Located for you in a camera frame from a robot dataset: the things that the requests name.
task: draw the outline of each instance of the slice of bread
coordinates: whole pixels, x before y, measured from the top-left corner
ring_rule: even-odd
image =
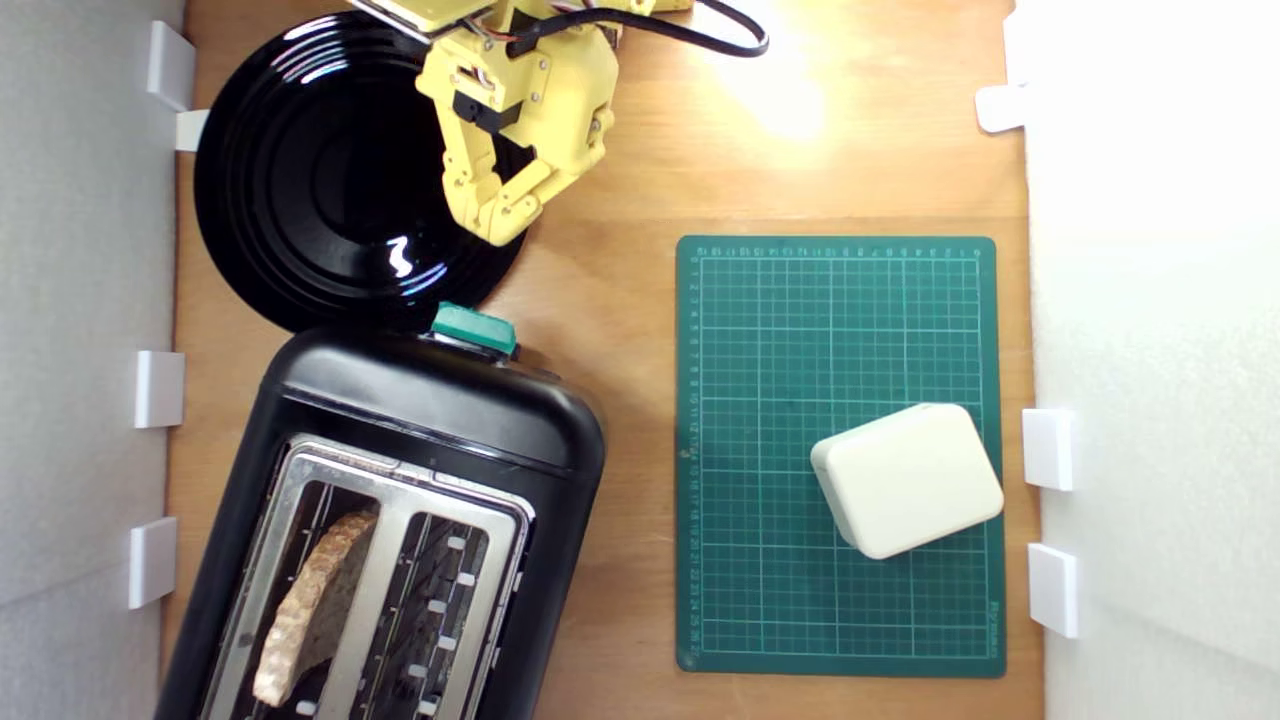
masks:
[[[253,676],[253,697],[280,707],[303,673],[337,652],[376,521],[371,512],[344,515],[311,550],[275,611]]]

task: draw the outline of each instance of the toaster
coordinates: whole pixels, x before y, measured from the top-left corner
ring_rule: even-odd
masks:
[[[605,456],[507,323],[314,328],[266,372],[157,720],[532,715]]]

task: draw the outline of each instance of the wooden surface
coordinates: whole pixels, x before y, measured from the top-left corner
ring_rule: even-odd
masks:
[[[1038,502],[1021,482],[1032,404],[1021,137],[987,137],[973,92],[1004,81],[1010,0],[756,0],[759,60],[628,33],[608,156],[552,204],[486,310],[604,401],[609,461],[539,717],[1009,717],[1043,715],[1042,642],[1028,620],[1025,546]],[[188,0],[207,106],[236,65],[338,3]],[[179,160],[177,347],[186,423],[173,432],[180,518],[172,647],[232,456],[284,341],[215,272]],[[686,233],[983,233],[1000,247],[1009,547],[1009,674],[1000,680],[685,674],[675,662],[673,252]]]

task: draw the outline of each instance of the black plate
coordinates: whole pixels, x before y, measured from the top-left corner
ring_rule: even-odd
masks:
[[[524,236],[493,247],[453,222],[444,143],[413,87],[425,47],[360,12],[275,37],[227,82],[196,159],[205,245],[273,323],[426,329],[440,301],[475,306]],[[532,152],[497,138],[508,179]]]

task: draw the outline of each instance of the green cutting mat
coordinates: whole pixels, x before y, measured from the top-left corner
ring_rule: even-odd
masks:
[[[991,240],[686,237],[677,256],[680,666],[1002,675],[1002,518],[869,560],[809,465],[823,437],[956,402],[1000,474]]]

